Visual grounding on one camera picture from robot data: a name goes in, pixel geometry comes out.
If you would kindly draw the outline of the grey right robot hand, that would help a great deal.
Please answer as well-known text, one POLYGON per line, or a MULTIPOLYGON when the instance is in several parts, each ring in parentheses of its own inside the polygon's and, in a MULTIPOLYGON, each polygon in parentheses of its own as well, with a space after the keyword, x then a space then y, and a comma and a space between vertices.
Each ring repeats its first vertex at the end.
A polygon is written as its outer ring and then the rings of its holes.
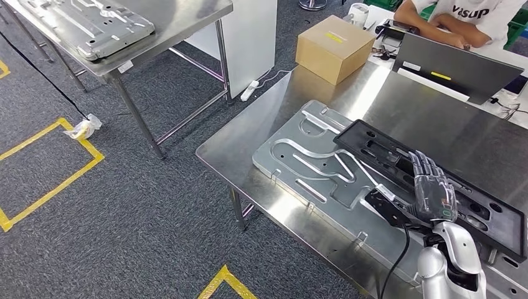
POLYGON ((455 222, 458 216, 455 190, 444 171, 421 151, 409 151, 413 165, 415 216, 423 222, 455 222))

